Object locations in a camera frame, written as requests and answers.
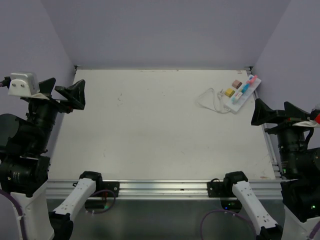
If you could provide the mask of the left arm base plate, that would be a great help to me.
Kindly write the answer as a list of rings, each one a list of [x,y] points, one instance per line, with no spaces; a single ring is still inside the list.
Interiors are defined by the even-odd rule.
[[[102,190],[108,190],[109,192],[112,193],[98,193],[98,191]],[[119,181],[103,181],[96,187],[96,191],[92,195],[93,197],[99,197],[99,198],[104,198],[104,197],[113,197],[115,196],[116,198],[119,196],[119,191],[120,191],[120,182]]]

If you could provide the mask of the blue plug adapter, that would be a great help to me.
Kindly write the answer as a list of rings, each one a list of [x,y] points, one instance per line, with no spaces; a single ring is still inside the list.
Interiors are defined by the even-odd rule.
[[[241,89],[241,92],[242,92],[242,93],[245,93],[245,92],[248,90],[249,87],[250,87],[250,84],[247,83],[247,84]]]

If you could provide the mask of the brown plug adapter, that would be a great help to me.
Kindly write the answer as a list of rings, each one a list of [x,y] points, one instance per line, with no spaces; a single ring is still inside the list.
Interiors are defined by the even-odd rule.
[[[238,89],[243,83],[239,80],[234,80],[232,83],[232,87]]]

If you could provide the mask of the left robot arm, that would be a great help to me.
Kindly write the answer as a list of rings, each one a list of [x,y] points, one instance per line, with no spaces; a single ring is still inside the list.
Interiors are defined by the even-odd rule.
[[[38,83],[32,93],[25,80],[6,77],[1,85],[28,104],[26,119],[13,114],[0,117],[0,194],[16,210],[21,240],[68,240],[74,219],[87,199],[103,193],[99,172],[85,171],[56,209],[49,211],[46,198],[51,159],[47,145],[59,113],[85,108],[85,84],[57,86],[55,78]]]

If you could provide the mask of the pink plug adapter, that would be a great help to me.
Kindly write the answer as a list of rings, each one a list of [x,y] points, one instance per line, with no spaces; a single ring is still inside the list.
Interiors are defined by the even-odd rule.
[[[257,78],[258,78],[257,75],[250,75],[248,80],[246,81],[246,84],[252,85],[256,81]]]

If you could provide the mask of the white power strip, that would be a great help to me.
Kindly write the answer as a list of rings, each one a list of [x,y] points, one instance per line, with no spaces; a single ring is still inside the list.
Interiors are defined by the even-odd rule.
[[[234,93],[234,95],[224,103],[224,107],[227,108],[231,113],[236,114],[241,107],[246,103],[246,101],[251,97],[251,95],[258,88],[262,82],[258,77],[255,82],[250,85],[245,93],[242,93],[242,88],[246,85],[246,82],[243,83]]]

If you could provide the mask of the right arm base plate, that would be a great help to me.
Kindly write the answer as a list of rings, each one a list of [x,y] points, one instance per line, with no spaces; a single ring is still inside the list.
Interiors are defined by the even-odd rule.
[[[235,195],[227,190],[223,181],[213,178],[206,183],[207,194],[209,198],[234,198]]]

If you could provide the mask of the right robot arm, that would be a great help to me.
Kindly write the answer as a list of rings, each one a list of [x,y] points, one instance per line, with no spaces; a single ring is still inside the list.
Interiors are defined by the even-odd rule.
[[[223,192],[235,196],[244,207],[258,240],[312,240],[320,232],[320,149],[308,148],[320,110],[310,113],[284,102],[283,110],[273,110],[260,98],[255,100],[251,125],[274,124],[265,129],[276,135],[284,181],[280,183],[285,221],[280,226],[253,193],[242,171],[227,173]]]

